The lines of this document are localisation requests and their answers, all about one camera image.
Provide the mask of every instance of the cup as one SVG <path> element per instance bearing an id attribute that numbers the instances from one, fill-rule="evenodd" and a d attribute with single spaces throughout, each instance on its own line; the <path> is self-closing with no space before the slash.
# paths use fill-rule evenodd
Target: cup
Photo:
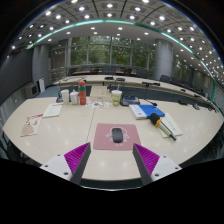
<path id="1" fill-rule="evenodd" d="M 120 90 L 112 91 L 112 103 L 114 106 L 118 106 L 120 104 L 122 92 Z"/>
<path id="2" fill-rule="evenodd" d="M 78 92 L 71 92 L 70 93 L 70 98 L 71 98 L 71 102 L 72 104 L 78 104 L 79 102 L 79 93 Z"/>
<path id="3" fill-rule="evenodd" d="M 69 90 L 68 89 L 62 90 L 61 96 L 62 96 L 64 104 L 69 104 Z"/>

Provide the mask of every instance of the pink mouse pad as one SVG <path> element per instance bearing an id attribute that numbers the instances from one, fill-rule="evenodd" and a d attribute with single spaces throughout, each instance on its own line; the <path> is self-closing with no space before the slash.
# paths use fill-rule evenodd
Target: pink mouse pad
<path id="1" fill-rule="evenodd" d="M 112 129 L 120 128 L 123 133 L 123 141 L 115 143 L 112 137 Z M 97 124 L 93 143 L 93 149 L 132 150 L 133 144 L 141 145 L 136 126 L 133 124 Z"/>

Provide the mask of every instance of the red bottle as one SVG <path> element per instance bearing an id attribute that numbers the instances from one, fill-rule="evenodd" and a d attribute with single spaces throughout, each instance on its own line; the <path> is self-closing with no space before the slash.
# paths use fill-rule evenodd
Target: red bottle
<path id="1" fill-rule="evenodd" d="M 79 82 L 79 99 L 80 99 L 80 105 L 86 105 L 86 83 L 85 83 L 85 81 Z"/>

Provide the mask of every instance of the blue folder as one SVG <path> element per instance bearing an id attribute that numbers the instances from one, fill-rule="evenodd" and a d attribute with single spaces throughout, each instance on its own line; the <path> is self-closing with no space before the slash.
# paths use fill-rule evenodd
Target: blue folder
<path id="1" fill-rule="evenodd" d="M 155 113 L 157 115 L 159 115 L 160 117 L 164 117 L 165 113 L 163 113 L 160 109 L 158 109 L 157 107 L 153 106 L 153 105 L 138 105 L 146 114 L 147 118 L 149 118 L 149 116 L 152 113 Z"/>

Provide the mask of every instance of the ceiling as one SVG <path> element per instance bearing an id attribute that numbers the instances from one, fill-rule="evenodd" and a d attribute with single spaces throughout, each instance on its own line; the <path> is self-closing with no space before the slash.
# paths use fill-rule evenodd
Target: ceiling
<path id="1" fill-rule="evenodd" d="M 95 23 L 73 26 L 69 29 L 54 33 L 71 24 L 79 24 L 83 21 L 97 21 L 99 19 L 119 20 L 123 23 L 130 22 L 131 24 Z M 189 18 L 173 7 L 158 0 L 149 0 L 148 3 L 142 0 L 78 0 L 75 3 L 72 3 L 71 0 L 62 1 L 44 11 L 27 24 L 27 27 L 20 33 L 17 41 L 14 43 L 15 48 L 12 49 L 12 51 L 17 48 L 26 48 L 27 45 L 31 44 L 31 41 L 32 44 L 49 43 L 49 38 L 45 38 L 37 43 L 38 39 L 43 38 L 47 34 L 51 34 L 50 38 L 52 42 L 74 36 L 94 35 L 93 30 L 90 29 L 93 26 L 96 28 L 94 31 L 97 31 L 97 35 L 116 36 L 117 33 L 119 33 L 120 37 L 133 40 L 140 38 L 141 42 L 147 44 L 155 43 L 156 38 L 167 39 L 173 43 L 174 55 L 178 55 L 182 60 L 186 60 L 187 64 L 192 65 L 192 67 L 198 71 L 208 74 L 207 71 L 205 72 L 206 69 L 203 65 L 199 66 L 199 64 L 201 64 L 200 60 L 204 59 L 203 62 L 211 72 L 210 74 L 213 75 L 220 84 L 224 84 L 222 62 L 219 60 L 219 56 L 208 38 Z M 118 32 L 118 26 L 123 27 L 123 30 Z M 175 38 L 175 40 L 162 35 L 161 32 L 168 34 Z M 183 48 L 180 43 L 193 51 L 193 55 L 186 48 Z"/>

